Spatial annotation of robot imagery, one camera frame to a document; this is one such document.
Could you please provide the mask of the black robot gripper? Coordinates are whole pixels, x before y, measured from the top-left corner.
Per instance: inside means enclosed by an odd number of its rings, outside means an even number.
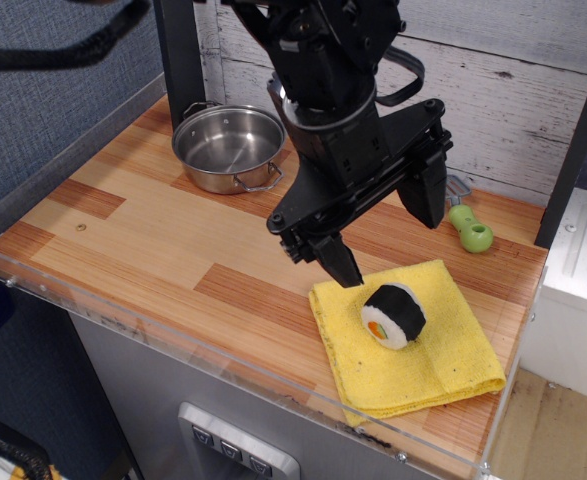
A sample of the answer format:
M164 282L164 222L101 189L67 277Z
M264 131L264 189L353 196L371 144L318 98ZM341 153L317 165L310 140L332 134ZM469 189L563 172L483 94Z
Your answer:
M429 99L387 116L374 107L336 128L287 128L299 157L294 183L267 221L294 262L316 261L343 288L364 283L338 234L396 191L405 209L429 229L444 217L446 153L452 146Z

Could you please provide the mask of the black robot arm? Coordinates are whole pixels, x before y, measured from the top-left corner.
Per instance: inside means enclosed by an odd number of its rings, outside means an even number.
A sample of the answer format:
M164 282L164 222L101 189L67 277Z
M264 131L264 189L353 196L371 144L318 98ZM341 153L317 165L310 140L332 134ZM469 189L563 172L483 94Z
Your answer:
M451 136L438 99L413 103L425 69L394 46L394 1L235 1L267 52L269 95L299 157L268 219L295 262L317 262L341 286L362 276L342 230L391 193L421 223L444 215Z

